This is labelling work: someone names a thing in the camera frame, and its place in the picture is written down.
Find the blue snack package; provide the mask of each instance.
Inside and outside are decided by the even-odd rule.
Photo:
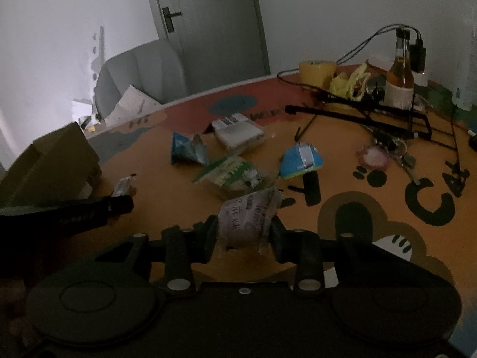
[[[199,135],[194,135],[192,139],[189,139],[174,133],[172,136],[171,164],[174,165],[181,161],[193,161],[203,166],[208,166],[210,161],[206,148]]]
[[[316,171],[322,166],[323,159],[314,146],[308,143],[296,144],[283,155],[280,177],[291,179],[307,172]]]

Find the white snack package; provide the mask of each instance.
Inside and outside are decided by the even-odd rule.
[[[276,187],[225,202],[219,213],[218,240],[222,251],[255,244],[261,253],[280,204],[281,192]]]
[[[265,141],[265,132],[240,113],[215,120],[212,127],[216,138],[235,155]]]

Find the tape roll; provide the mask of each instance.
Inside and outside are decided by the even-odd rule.
[[[299,68],[301,83],[328,90],[337,65],[329,61],[306,61]]]

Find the wall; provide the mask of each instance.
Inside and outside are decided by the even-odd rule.
[[[450,87],[466,40],[463,18],[477,0],[260,0],[272,73],[309,59],[337,60],[380,27],[417,27],[427,48],[430,78]],[[394,58],[395,35],[382,35],[353,61]]]
[[[148,0],[0,0],[5,167],[32,140],[71,122],[72,99],[89,97],[89,37],[99,25],[106,59],[157,39]]]

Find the brown cardboard box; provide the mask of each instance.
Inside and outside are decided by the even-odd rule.
[[[0,181],[0,208],[77,199],[101,176],[99,157],[77,123],[33,141]]]

